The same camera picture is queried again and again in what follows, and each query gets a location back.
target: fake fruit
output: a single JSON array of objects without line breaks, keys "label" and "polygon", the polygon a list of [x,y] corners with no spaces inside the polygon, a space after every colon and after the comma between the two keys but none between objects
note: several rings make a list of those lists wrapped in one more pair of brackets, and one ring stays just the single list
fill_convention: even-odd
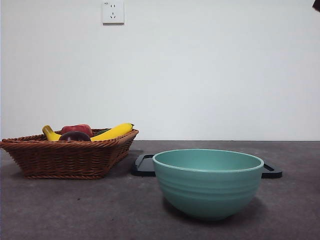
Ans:
[{"label": "fake fruit", "polygon": [[42,128],[42,132],[48,141],[58,141],[61,136],[60,134],[55,133],[49,125],[45,125]]},{"label": "fake fruit", "polygon": [[106,131],[109,131],[110,129],[105,129],[105,130],[101,130],[101,131],[98,131],[97,133],[96,133],[96,136],[98,136],[98,135],[100,135],[100,134],[103,134],[103,133],[105,133]]},{"label": "fake fruit", "polygon": [[133,126],[134,125],[131,123],[127,123],[127,122],[122,123],[122,124],[115,126],[114,128],[111,128],[110,130],[108,130],[100,135],[91,137],[91,141],[103,141],[103,140],[114,139],[116,137],[119,137],[121,135],[124,135],[126,133],[131,132]]},{"label": "fake fruit", "polygon": [[59,138],[59,141],[88,141],[91,139],[88,134],[82,131],[68,131],[62,134]]},{"label": "fake fruit", "polygon": [[89,137],[93,136],[91,127],[88,124],[78,124],[74,126],[64,126],[61,129],[61,133],[65,134],[67,132],[83,132],[85,134],[88,134]]}]

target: red apple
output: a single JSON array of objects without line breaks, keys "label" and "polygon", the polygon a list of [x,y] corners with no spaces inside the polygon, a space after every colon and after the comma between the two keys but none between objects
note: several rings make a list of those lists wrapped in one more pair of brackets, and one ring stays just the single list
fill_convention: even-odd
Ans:
[{"label": "red apple", "polygon": [[65,134],[67,132],[83,132],[85,134],[88,134],[91,138],[93,136],[91,127],[88,124],[78,124],[74,126],[64,126],[61,130],[62,134]]}]

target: bowl rim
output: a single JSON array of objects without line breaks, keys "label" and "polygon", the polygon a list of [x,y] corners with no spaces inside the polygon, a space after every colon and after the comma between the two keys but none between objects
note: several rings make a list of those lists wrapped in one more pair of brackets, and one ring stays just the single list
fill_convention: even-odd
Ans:
[{"label": "bowl rim", "polygon": [[[204,169],[196,169],[196,168],[187,168],[187,167],[180,167],[180,166],[172,166],[169,164],[162,163],[158,160],[156,160],[156,157],[165,154],[165,153],[170,153],[170,152],[181,152],[181,151],[214,151],[214,152],[227,152],[227,153],[236,153],[236,154],[241,154],[249,157],[253,157],[257,159],[260,164],[258,166],[250,167],[250,168],[244,168],[244,169],[235,169],[235,170],[204,170]],[[182,170],[182,171],[188,171],[188,172],[201,172],[201,173],[242,173],[242,172],[248,172],[248,171],[253,171],[259,168],[262,168],[264,166],[264,161],[254,155],[239,152],[239,151],[229,151],[229,150],[221,150],[221,149],[206,149],[206,148],[186,148],[186,149],[174,149],[174,150],[169,150],[169,151],[162,151],[157,154],[155,154],[152,157],[152,161],[156,164],[159,164],[161,166],[171,168],[171,169],[177,169],[177,170]]]}]

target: dark red apple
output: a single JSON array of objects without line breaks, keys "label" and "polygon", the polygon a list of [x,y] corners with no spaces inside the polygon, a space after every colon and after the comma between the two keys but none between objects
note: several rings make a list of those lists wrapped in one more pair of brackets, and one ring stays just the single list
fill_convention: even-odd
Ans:
[{"label": "dark red apple", "polygon": [[59,137],[59,141],[88,141],[91,139],[88,134],[82,131],[68,131]]},{"label": "dark red apple", "polygon": [[64,126],[61,129],[61,133],[65,134],[67,132],[83,132],[85,134],[88,134],[89,137],[91,138],[93,136],[91,127],[88,124],[78,124],[78,125],[74,125],[74,126]]}]

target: concrete surface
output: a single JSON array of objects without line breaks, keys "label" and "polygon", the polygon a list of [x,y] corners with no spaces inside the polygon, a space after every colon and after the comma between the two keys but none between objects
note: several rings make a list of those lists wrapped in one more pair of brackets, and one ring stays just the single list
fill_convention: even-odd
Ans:
[{"label": "concrete surface", "polygon": [[[140,154],[185,148],[253,154],[283,177],[262,179],[250,204],[225,220],[195,220],[163,198],[155,177],[130,173]],[[25,179],[2,151],[1,239],[318,240],[319,170],[319,141],[134,141],[99,180]]]}]

